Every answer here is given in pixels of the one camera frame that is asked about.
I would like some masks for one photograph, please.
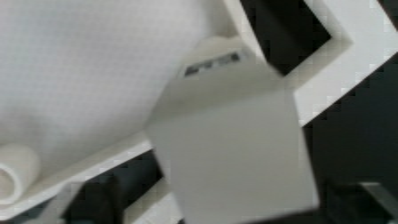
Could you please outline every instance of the black gap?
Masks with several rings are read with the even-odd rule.
[[[267,60],[288,75],[331,34],[302,0],[242,0]]]

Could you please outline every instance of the white fabric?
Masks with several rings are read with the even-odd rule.
[[[38,150],[45,177],[141,130],[183,56],[226,30],[221,7],[2,0],[0,144]]]

